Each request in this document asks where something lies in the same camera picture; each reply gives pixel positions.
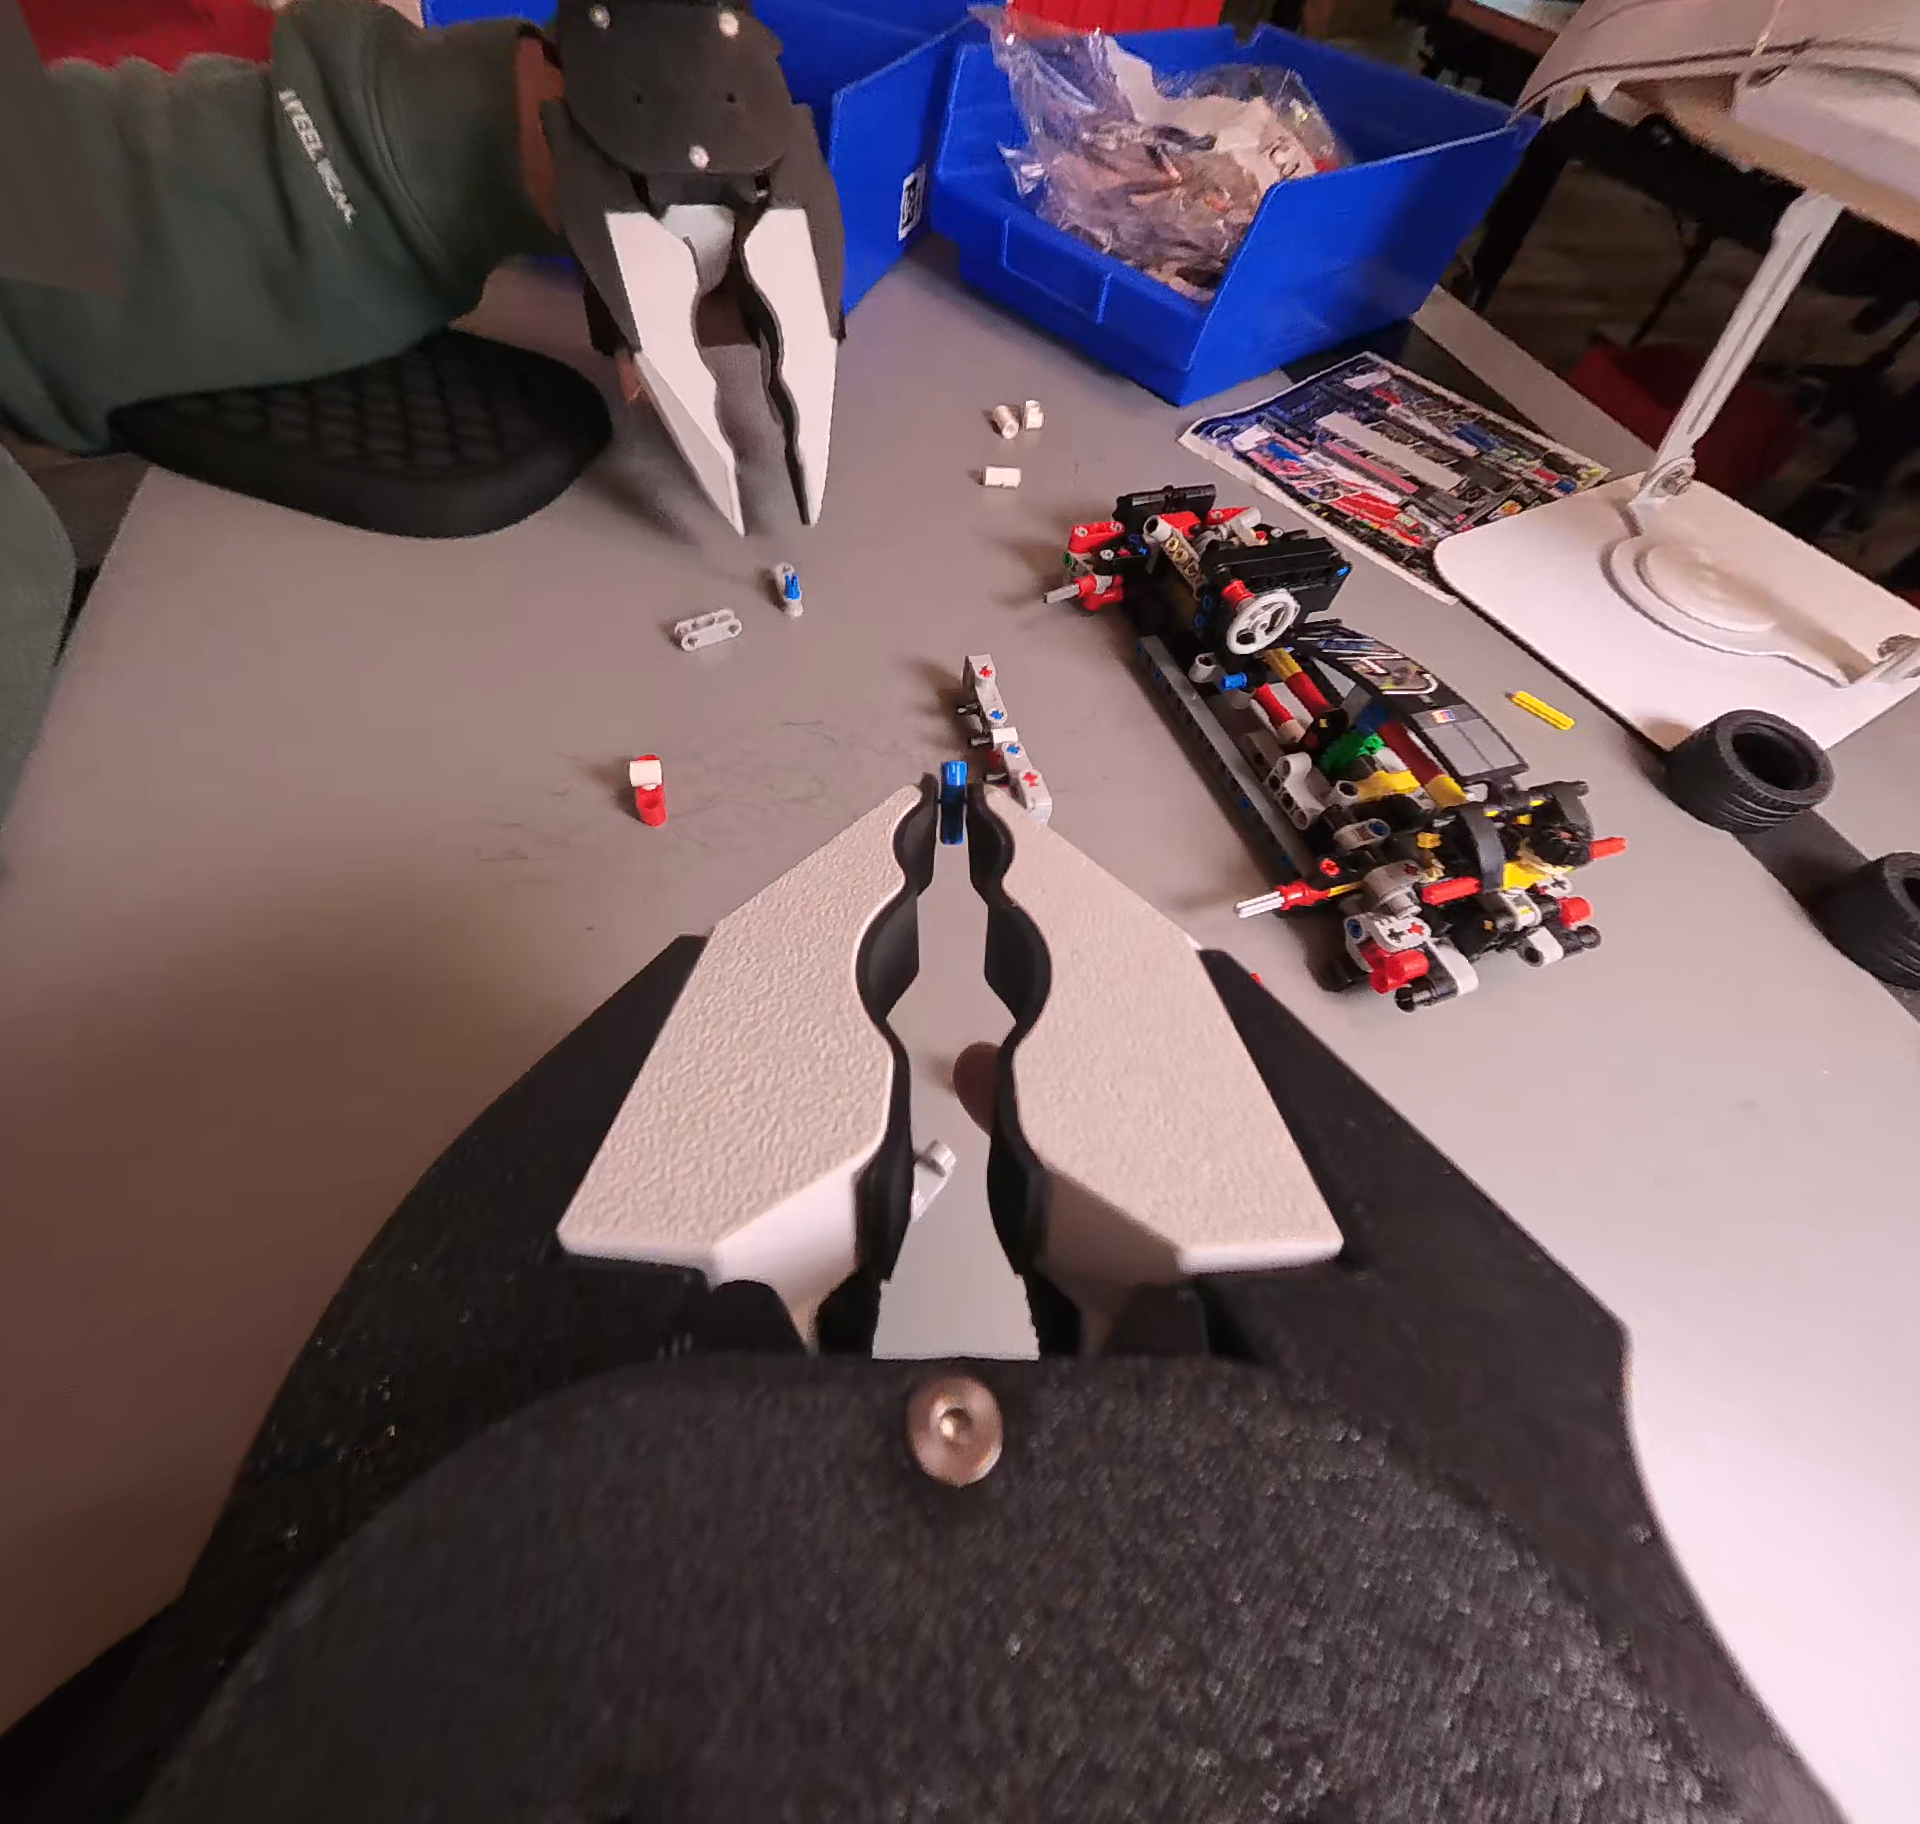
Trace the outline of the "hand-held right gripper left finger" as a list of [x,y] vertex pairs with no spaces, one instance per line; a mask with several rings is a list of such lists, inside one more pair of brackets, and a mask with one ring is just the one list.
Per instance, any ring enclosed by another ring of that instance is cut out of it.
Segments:
[[571,1258],[760,1285],[865,1350],[911,1223],[911,1063],[938,789],[900,789],[722,918],[556,1224]]

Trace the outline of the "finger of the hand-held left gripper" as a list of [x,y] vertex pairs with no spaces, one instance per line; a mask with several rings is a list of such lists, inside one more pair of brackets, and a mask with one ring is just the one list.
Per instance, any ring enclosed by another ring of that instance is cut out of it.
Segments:
[[805,213],[769,209],[742,240],[740,261],[791,488],[802,521],[811,525],[825,506],[839,338]]
[[636,383],[698,490],[743,534],[733,444],[718,414],[718,387],[696,338],[703,270],[688,236],[646,211],[607,215],[627,351]]

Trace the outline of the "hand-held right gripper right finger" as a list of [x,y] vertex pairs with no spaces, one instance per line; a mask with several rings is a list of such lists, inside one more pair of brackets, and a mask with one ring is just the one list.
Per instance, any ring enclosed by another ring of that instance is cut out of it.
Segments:
[[1231,958],[1037,824],[968,794],[1004,1007],[989,1216],[1037,1347],[1094,1350],[1142,1291],[1333,1261],[1341,1232],[1229,1015]]

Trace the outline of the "grey lego beam subassembly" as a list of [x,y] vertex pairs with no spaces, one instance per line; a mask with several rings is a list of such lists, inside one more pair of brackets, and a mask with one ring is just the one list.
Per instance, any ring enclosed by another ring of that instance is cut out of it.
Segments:
[[988,783],[1000,786],[1035,824],[1050,824],[1050,789],[1004,704],[991,656],[967,658],[956,716],[968,736],[971,751],[981,754]]

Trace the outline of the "person's left forearm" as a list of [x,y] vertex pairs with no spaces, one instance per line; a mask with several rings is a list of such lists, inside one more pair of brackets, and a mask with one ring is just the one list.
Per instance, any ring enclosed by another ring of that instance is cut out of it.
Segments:
[[56,64],[121,294],[5,283],[5,428],[96,453],[128,406],[340,373],[465,318],[559,249],[525,168],[556,85],[523,24],[371,0],[294,0],[263,62]]

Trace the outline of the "lego car chassis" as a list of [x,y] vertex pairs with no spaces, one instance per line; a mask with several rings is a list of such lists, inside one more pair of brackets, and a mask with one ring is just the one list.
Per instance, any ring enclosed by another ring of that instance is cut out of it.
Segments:
[[1236,915],[1313,913],[1322,989],[1412,1017],[1475,995],[1484,966],[1595,953],[1576,876],[1626,843],[1597,832],[1583,781],[1530,781],[1456,688],[1339,619],[1349,574],[1331,540],[1201,483],[1077,525],[1046,601],[1127,615],[1164,713],[1281,872]]

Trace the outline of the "Lego instruction booklet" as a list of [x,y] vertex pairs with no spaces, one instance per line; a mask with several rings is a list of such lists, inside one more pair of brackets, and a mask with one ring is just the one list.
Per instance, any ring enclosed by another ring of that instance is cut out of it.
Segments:
[[1442,543],[1607,480],[1570,444],[1376,354],[1198,418],[1180,446],[1447,605]]

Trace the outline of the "black rubber lego tire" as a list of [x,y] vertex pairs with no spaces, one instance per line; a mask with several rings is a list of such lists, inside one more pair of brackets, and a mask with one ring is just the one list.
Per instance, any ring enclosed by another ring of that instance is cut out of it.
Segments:
[[1695,824],[1751,837],[1827,803],[1834,765],[1804,731],[1763,709],[1731,709],[1663,757],[1666,797]]
[[1815,925],[1859,971],[1917,991],[1917,854],[1854,867],[1815,898]]

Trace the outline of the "person's left hand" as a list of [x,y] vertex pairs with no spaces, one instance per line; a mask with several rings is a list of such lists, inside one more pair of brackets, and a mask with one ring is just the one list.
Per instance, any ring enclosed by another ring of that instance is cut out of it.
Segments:
[[564,238],[564,209],[551,144],[548,108],[564,108],[564,72],[538,35],[520,35],[514,62],[519,162],[525,195],[552,238]]

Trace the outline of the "blue plastic storage bin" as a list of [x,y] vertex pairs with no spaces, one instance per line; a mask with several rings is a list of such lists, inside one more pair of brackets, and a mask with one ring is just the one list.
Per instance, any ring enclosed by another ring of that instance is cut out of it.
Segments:
[[1046,223],[1003,149],[1019,121],[985,39],[960,43],[929,171],[929,226],[964,285],[1172,406],[1399,325],[1480,228],[1537,119],[1385,60],[1255,28],[1124,32],[1157,72],[1251,62],[1304,79],[1346,168],[1261,199],[1224,280],[1192,301]]
[[[895,31],[889,20],[870,20],[876,0],[775,0],[774,21],[760,14],[760,0],[750,0],[754,16],[779,41],[779,64],[786,85],[803,106],[818,131],[825,166],[836,185],[845,226],[841,169],[854,180],[870,180],[889,199],[900,199],[911,166],[889,164],[886,147],[923,144],[929,114],[929,76],[947,60],[947,39],[958,32],[958,18],[928,28],[916,46],[905,46],[909,32]],[[546,41],[559,0],[494,3],[493,16],[514,26],[519,35],[538,35]],[[760,343],[742,318],[743,291],[737,285],[720,285],[703,296],[696,315],[696,338],[706,343],[706,301],[728,296],[743,325],[743,343]]]

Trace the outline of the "clear plastic bag with parts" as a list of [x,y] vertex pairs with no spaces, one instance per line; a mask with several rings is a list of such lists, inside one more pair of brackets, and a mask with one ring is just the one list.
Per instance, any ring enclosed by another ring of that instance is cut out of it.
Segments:
[[1187,301],[1213,301],[1271,191],[1354,166],[1290,67],[1154,72],[1104,31],[980,10],[1019,137],[1000,149],[1046,223]]

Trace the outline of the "white desk stand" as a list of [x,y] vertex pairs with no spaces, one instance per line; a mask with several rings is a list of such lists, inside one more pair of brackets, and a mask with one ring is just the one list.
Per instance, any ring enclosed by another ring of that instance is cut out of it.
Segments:
[[1695,472],[1840,213],[1816,191],[1784,211],[1644,472],[1435,549],[1460,599],[1658,748],[1757,707],[1827,751],[1915,698],[1915,611]]

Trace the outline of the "dark background table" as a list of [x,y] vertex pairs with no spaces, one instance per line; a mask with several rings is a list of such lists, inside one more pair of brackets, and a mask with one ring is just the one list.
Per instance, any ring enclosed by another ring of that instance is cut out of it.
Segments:
[[[1419,31],[1415,58],[1423,78],[1499,106],[1520,104],[1524,85],[1574,11],[1559,0],[1399,0],[1397,6]],[[1469,310],[1494,303],[1569,162],[1551,129],[1525,149],[1453,280],[1453,294]]]

